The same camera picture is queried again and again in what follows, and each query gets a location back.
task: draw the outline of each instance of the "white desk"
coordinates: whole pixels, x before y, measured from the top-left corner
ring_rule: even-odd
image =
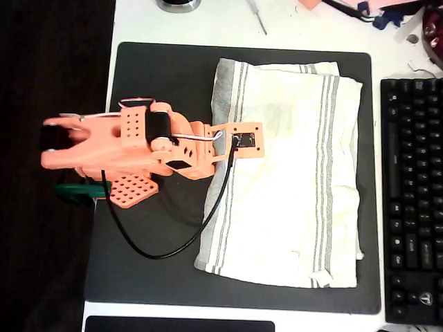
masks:
[[[383,239],[381,209],[380,92],[384,77],[413,77],[408,62],[415,68],[439,71],[432,65],[421,42],[400,44],[393,37],[397,29],[390,24],[379,31],[345,16],[321,3],[307,11],[296,0],[256,0],[268,30],[265,36],[246,0],[202,0],[200,7],[187,14],[160,10],[155,0],[117,0],[114,36],[107,92],[107,110],[111,99],[117,47],[121,42],[285,48],[294,50],[330,50],[364,52],[372,58],[374,106],[374,149],[379,221],[382,307],[378,315],[346,315],[302,311],[277,311],[193,306],[112,304],[85,302],[84,321],[90,315],[188,317],[211,319],[271,320],[277,332],[285,331],[359,331],[375,332],[383,325]]]

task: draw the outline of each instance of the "desk mat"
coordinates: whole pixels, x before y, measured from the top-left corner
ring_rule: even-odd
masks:
[[[363,83],[359,109],[357,188],[359,234],[365,258],[357,263],[358,286],[303,289],[250,284],[194,268],[196,241],[175,257],[150,261],[125,242],[104,201],[97,204],[84,296],[92,302],[269,308],[375,314],[380,310],[380,275],[375,203],[371,61],[363,53],[331,53],[165,44],[123,43],[118,48],[111,111],[128,97],[167,101],[189,121],[211,123],[210,101],[221,57],[251,64],[338,62],[342,76]],[[142,250],[160,254],[180,246],[203,219],[210,178],[178,174],[154,177],[160,192],[128,210],[117,209]]]
[[[273,322],[90,316],[84,332],[274,332]]]

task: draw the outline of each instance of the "keyboard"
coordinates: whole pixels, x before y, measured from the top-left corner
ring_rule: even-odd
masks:
[[[443,325],[443,80],[381,81],[386,321]]]

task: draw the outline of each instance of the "striped towel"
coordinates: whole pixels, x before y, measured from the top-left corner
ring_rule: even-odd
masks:
[[[361,86],[340,77],[336,63],[220,60],[213,123],[262,122],[265,156],[235,160],[196,268],[258,284],[356,286]],[[224,140],[216,142],[224,153]],[[225,172],[226,162],[217,163],[205,214]]]

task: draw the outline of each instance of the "blue object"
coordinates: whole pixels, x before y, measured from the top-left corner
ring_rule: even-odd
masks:
[[[382,16],[377,16],[374,21],[372,22],[372,25],[379,29],[383,30],[389,23],[389,20]]]
[[[357,5],[357,10],[366,16],[370,15],[369,3],[367,1],[359,3]]]
[[[382,17],[385,17],[386,19],[388,19],[388,21],[393,22],[393,24],[395,24],[398,27],[400,27],[403,21],[403,14],[399,12],[386,11],[383,13]]]

